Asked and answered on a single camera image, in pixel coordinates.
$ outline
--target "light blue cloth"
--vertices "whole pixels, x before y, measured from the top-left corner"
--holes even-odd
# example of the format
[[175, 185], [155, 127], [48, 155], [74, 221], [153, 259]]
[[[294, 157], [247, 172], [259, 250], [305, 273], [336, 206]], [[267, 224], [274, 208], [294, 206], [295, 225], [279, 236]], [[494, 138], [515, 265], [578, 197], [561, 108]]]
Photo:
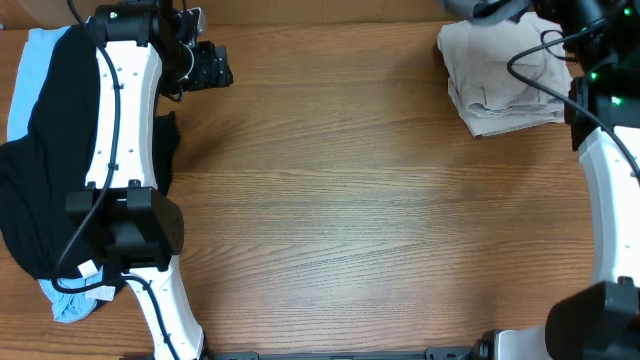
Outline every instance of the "light blue cloth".
[[7, 140], [18, 140], [27, 135], [31, 111], [47, 78], [53, 48], [68, 29], [67, 26], [57, 30], [29, 30], [9, 108]]
[[[77, 289], [83, 286], [92, 285], [102, 281], [102, 268], [98, 273], [88, 279], [60, 279], [60, 285], [69, 289]], [[38, 280], [44, 294], [51, 301], [51, 309], [53, 310], [53, 319], [57, 322], [72, 323], [82, 320], [89, 316], [93, 309], [98, 305], [96, 299], [87, 299], [82, 294], [62, 294], [56, 291], [51, 284], [51, 280]]]
[[[40, 90], [47, 79], [49, 64], [53, 49], [69, 27], [57, 30], [33, 29], [29, 31], [29, 41], [22, 51], [22, 59], [18, 66], [16, 87], [13, 91], [9, 122], [7, 124], [7, 139], [18, 140], [27, 135], [31, 111], [40, 97]], [[79, 288], [102, 281], [102, 268], [97, 275], [88, 280], [60, 279], [64, 287]], [[98, 302], [87, 299], [85, 294], [67, 295], [57, 292], [50, 280], [39, 280], [40, 287], [52, 303], [55, 321], [70, 323], [87, 317]]]

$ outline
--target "black garment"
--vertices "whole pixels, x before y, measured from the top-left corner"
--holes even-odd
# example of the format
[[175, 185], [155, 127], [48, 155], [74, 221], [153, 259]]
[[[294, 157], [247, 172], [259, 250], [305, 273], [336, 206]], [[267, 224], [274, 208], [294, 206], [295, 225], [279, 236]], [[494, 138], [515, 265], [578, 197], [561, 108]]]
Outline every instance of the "black garment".
[[[67, 193], [84, 189], [95, 146], [99, 82], [96, 47], [81, 27], [73, 26], [56, 43], [29, 134], [0, 146], [0, 230], [11, 255], [35, 279], [50, 278], [75, 231], [65, 201]], [[175, 117], [156, 119], [153, 143], [158, 190], [166, 195], [179, 143]], [[61, 277], [80, 277], [77, 265], [92, 258], [80, 238]], [[105, 266], [105, 280], [118, 276]]]

